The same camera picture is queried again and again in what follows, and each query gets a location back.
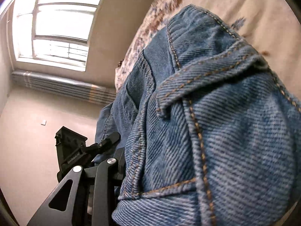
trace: orange stitching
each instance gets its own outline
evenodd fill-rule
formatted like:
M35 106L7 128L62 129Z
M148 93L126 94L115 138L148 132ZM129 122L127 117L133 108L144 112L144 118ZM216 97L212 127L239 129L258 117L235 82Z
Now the orange stitching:
M248 56L251 56L251 55L253 55L253 54L247 54L247 55L243 56L242 59L245 60ZM202 76L210 76L210 75L213 75L213 74L220 73L220 72L222 72L222 71L228 71L228 70L230 70L230 69L233 69L234 67L236 67L236 66L239 65L240 63L241 63L241 61L237 61L235 64L233 64L233 65L231 65L231 66L229 66L229 67L224 67L224 68L221 68L221 69L216 69L216 70L207 72L207 73L205 73L205 74L203 74L203 75L198 75L198 76L194 77L193 79L188 80L186 83L181 84L179 87L177 87L177 88L175 88L175 89L172 89L171 92L165 94L165 95L163 96L163 98L168 97L168 96L171 95L173 92L176 92L176 91L180 90L181 88L183 88L183 87L186 86L187 84L189 84L189 83L191 83L191 82L193 82L193 81L195 81L195 80L198 80L198 79L201 78Z
M203 170L203 181L204 181L204 185L205 185L205 191L206 191L206 194L207 194L207 198L208 198L208 202L209 202L209 208L210 208L210 211L211 211L211 223L212 223L212 226L215 226L216 225L216 217L215 217L215 214L214 214L214 205L213 205L213 200L212 200L212 193L210 191L210 188L209 188L209 182L208 182L208 179L207 179L207 165L206 165L206 155L205 155L205 147L204 147L204 141L203 141L203 137L202 137L202 134L201 134L201 128L197 122L197 119L195 118L195 114L193 113L193 108L192 108L192 101L189 100L189 104L190 104L190 107L189 107L189 111L190 111L190 116L192 118L192 120L194 121L195 123L195 130L198 134L198 138L199 138L199 141L200 141L200 145L201 145L201 158L202 158L202 170Z
M145 58L143 58L143 61L144 61L143 68L142 68L141 65L140 65L140 68L141 68L143 71L145 71L145 70L146 70L145 67L146 67L147 61L146 61ZM150 72L149 70L146 72L148 78L150 78L149 72ZM139 126L138 126L138 129L139 129L138 162L137 162L137 165L136 165L136 168L135 168L134 175L132 176L132 182L131 182L131 186L132 186L132 190L131 190L132 199L134 199L134 179L135 179L135 177L136 177L137 170L138 170L138 166L139 166L139 163L140 163L140 161L141 161L140 155L141 155L142 147L141 147L141 131L140 131L140 130L141 130L141 126L143 126L142 122L143 122L143 121L142 121L142 118L141 118L141 119L139 120ZM130 167L133 165L133 160L134 160L134 153L133 153L133 155L132 155L132 160L131 160L131 163L130 163Z
M210 17L214 18L215 21L216 21L222 28L224 28L224 30L225 30L226 32L228 32L228 33L229 33L232 37L234 37L235 39L238 39L235 35L233 35L230 31L228 31L228 30L226 29L226 27L223 26L223 25L217 20L216 17L214 17L214 16L211 15L210 13L207 13L206 11L204 11L204 10L198 8L198 7L192 6L191 4L190 4L189 6L191 6L191 7L195 8L195 9L197 9L197 10L199 10L199 11L201 11L201 12L207 14L207 15L209 15Z
M181 65L180 65L180 62L179 62L179 60L178 60L177 54L176 54L176 52L175 52L175 50L174 50L174 48L173 48L173 45L172 45L172 42L171 42L170 31L169 31L169 29L168 29L167 26L166 26L166 29L167 29L167 34L168 34L168 40L169 40L169 42L170 42L170 48L171 48L171 50L173 51L173 54L174 54L175 59L176 59L177 66L178 66L178 68L180 69L180 68L181 68Z
M173 187L178 187L180 185L187 184L187 183L190 183L190 182L195 182L195 177L190 179L190 180L185 180L185 181L182 181L182 182L175 183L173 185L168 185L168 186L160 188L160 189L154 189L154 190L151 190L151 191L148 191L148 192L136 193L136 194L132 194L132 195L147 195L147 194L159 192L159 191L162 191L162 190L170 189L170 188L173 188Z
M238 49L240 49L240 48L242 48L242 47L244 47L244 46L246 46L246 45L245 45L245 44L239 45L239 46L235 47L233 50L236 51L236 50L238 50ZM220 55L220 56L218 56L218 57L215 57L215 58L209 58L209 59L206 59L206 60L201 60L201 61L198 62L198 64L202 64L202 63L207 62L207 61L209 61L209 60L218 60L218 59L220 59L220 58L225 58L225 57L229 56L231 53L232 53L232 51L224 52L222 55ZM187 67L186 67L185 69L183 69L182 71L187 71L187 69L189 69L189 68L192 67L192 66L194 66L194 64L193 64L193 65L187 66ZM175 74L173 75L173 77L167 78L167 79L160 85L159 88L161 89L168 81L174 80L174 78L180 76L181 73L182 73L182 72L178 71L177 73L175 73Z
M278 87L278 89L280 90L281 94L282 94L282 95L283 95L283 96L284 96L284 97L285 97L285 98L286 98L293 106L296 107L296 109L297 109L297 111L298 111L299 113L301 113L301 108L300 108L300 106L298 106L297 103L296 103L294 100L292 100L292 98L290 98L290 97L284 92L283 87L280 86L280 84L278 83L276 77L273 76L273 78L274 78L274 82L275 82L276 86Z

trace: window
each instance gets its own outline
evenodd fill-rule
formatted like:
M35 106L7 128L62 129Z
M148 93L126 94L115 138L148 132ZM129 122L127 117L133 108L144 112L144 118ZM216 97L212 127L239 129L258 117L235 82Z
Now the window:
M57 62L85 70L88 38L100 0L15 0L18 61Z

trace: black metal bracket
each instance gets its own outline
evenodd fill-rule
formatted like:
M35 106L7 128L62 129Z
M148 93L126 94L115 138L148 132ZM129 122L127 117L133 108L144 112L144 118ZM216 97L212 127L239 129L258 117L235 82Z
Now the black metal bracket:
M86 147L86 137L62 127L56 133L55 139L60 168L57 178L60 182L74 166L80 165L84 169L94 166L91 161L95 156L107 151L112 145L119 142L120 134L113 132L101 143L94 143Z
M114 187L124 177L124 148L97 167L73 167L40 206L27 226L111 226L116 208ZM94 185L91 220L87 213L89 188Z

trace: bed cover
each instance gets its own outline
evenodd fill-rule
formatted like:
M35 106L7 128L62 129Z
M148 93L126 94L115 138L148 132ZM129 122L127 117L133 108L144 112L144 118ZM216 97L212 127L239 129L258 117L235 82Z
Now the bed cover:
M117 91L156 33L189 4L210 10L243 36L264 56L286 88L301 99L301 25L285 0L154 0L115 70Z

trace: radiator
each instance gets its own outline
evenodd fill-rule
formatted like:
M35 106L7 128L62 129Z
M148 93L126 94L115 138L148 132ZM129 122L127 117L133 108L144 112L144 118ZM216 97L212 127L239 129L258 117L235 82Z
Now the radiator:
M12 78L16 84L21 86L74 97L102 106L112 103L116 97L116 91L113 88L31 71L15 70L12 72Z

